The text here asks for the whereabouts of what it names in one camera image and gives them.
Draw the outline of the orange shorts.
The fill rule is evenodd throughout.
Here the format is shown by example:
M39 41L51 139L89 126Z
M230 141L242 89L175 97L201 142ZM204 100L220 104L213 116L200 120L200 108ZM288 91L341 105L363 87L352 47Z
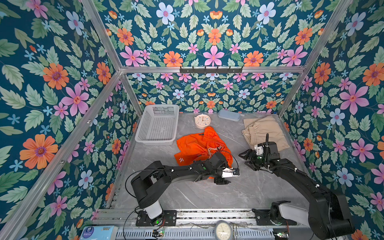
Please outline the orange shorts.
M180 152L174 157L179 166L188 166L194 161L210 159L216 152L225 157L230 168L234 162L230 149L212 127L206 127L203 133L178 139L177 146Z

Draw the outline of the beige drawstring shorts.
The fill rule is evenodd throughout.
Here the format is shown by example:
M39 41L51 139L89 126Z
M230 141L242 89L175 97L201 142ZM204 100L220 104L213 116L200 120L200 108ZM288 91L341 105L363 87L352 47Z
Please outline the beige drawstring shorts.
M251 149L264 143L267 134L269 134L269 142L275 142L279 152L290 147L279 123L272 116L244 119L244 126L242 134Z

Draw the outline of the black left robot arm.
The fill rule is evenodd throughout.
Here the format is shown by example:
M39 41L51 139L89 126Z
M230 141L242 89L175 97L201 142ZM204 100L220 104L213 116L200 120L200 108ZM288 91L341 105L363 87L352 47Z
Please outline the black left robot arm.
M228 178L238 177L240 170L231 168L223 154L215 153L209 159L196 160L186 166L166 166L155 161L137 173L131 180L134 197L139 208L156 226L165 214L159 199L172 183L213 178L215 184L227 185L230 183Z

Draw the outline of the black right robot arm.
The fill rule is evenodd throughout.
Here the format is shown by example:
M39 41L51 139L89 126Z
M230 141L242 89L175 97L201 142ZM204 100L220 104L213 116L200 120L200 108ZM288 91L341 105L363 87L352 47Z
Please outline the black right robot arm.
M254 171L266 170L287 181L309 202L308 209L292 206L289 201L273 202L270 221L280 225L288 220L305 225L321 240L355 232L346 196L318 184L290 160L282 159L275 142L264 142L239 154Z

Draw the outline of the grey-blue pencil case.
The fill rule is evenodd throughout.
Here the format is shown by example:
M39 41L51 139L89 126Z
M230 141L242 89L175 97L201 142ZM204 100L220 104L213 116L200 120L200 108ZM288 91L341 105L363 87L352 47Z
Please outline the grey-blue pencil case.
M221 119L238 122L241 119L241 114L221 109L218 112L218 117Z

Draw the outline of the pink round alarm clock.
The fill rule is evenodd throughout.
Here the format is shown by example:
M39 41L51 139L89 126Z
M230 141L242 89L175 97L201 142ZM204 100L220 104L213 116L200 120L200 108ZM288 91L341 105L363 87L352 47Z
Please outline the pink round alarm clock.
M195 126L198 129L205 129L206 127L209 127L211 125L211 118L208 115L200 114L195 117Z

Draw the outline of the beige round front clock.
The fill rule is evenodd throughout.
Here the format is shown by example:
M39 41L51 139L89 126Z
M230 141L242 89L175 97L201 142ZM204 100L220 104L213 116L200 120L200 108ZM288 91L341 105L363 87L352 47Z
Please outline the beige round front clock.
M232 226L223 220L216 223L214 229L216 240L232 240L234 237Z

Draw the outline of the white plastic laundry basket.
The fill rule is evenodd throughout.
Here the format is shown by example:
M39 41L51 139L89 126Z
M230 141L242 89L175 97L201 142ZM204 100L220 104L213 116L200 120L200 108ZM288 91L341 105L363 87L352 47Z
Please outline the white plastic laundry basket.
M148 105L141 117L135 141L147 146L168 146L176 139L180 108L177 105Z

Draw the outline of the blue tissue pack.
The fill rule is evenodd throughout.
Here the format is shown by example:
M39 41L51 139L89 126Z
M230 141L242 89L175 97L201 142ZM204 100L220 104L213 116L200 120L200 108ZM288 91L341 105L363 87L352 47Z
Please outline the blue tissue pack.
M88 226L81 233L80 240L115 240L117 226Z

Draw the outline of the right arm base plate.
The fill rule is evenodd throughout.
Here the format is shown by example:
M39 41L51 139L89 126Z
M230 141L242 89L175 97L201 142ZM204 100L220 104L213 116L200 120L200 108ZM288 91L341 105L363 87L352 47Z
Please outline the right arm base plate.
M270 209L252 209L258 226L297 226L298 223L271 215Z

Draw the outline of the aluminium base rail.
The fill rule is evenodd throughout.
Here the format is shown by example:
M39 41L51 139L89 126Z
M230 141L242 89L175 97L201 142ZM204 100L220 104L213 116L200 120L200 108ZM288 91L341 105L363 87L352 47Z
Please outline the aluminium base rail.
M274 224L268 209L177 209L157 226L143 216L142 210L100 210L93 224L116 226L117 240L214 240L220 221L229 224L233 240L317 239L309 227L291 220Z

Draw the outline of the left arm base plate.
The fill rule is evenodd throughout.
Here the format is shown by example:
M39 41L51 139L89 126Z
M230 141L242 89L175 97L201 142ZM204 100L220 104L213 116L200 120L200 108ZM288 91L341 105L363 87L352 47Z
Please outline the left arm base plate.
M165 210L154 219L150 219L146 211L139 211L136 227L174 227L177 220L176 210Z

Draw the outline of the black wall hook rail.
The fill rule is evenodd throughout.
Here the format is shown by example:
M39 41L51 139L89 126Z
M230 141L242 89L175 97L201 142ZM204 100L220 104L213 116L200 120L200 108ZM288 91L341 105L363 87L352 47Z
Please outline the black wall hook rail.
M238 74L243 72L243 67L180 67L181 74Z

